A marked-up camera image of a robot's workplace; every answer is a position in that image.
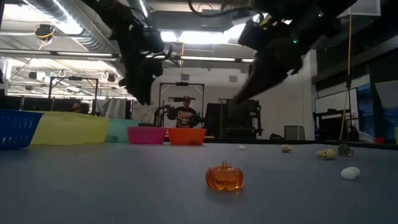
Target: ductwork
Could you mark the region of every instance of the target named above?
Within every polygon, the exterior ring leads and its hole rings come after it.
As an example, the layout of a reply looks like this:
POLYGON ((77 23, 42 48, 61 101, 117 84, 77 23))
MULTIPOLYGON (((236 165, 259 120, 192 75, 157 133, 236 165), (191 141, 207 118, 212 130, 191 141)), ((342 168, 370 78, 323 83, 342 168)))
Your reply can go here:
POLYGON ((73 40, 90 52, 115 53, 95 25, 79 10, 75 0, 23 0, 33 10, 48 16, 51 22, 66 34, 88 37, 74 37, 73 40))

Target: white ball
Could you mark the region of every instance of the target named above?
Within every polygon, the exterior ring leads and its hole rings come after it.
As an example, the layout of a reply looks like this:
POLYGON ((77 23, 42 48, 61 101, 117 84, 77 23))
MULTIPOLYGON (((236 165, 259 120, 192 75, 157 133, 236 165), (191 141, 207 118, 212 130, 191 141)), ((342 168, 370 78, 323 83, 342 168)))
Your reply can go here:
POLYGON ((349 168, 345 168, 341 171, 341 176, 346 179, 346 180, 354 180, 355 179, 355 173, 349 168))
POLYGON ((357 177, 357 176, 359 176, 361 174, 361 171, 358 168, 356 168, 356 167, 349 167, 347 169, 352 170, 355 173, 355 177, 357 177))

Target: black t-shirt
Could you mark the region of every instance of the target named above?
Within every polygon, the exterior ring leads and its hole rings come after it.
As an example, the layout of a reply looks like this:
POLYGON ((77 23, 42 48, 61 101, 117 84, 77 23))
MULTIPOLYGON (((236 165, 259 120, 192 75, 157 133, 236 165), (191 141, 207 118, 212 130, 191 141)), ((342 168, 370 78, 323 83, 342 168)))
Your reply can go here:
POLYGON ((193 117, 197 115, 197 112, 194 109, 181 106, 175 110, 177 112, 177 128, 193 128, 196 125, 193 117))

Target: table surface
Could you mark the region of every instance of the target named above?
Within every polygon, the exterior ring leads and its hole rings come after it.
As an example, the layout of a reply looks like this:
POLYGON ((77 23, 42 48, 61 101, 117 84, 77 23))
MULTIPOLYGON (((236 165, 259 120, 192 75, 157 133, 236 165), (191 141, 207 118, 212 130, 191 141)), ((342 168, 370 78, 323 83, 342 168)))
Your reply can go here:
POLYGON ((337 146, 103 144, 0 151, 0 223, 396 223, 398 152, 337 146), (208 189, 205 172, 227 160, 244 172, 238 192, 208 189), (356 166, 361 177, 340 176, 356 166))

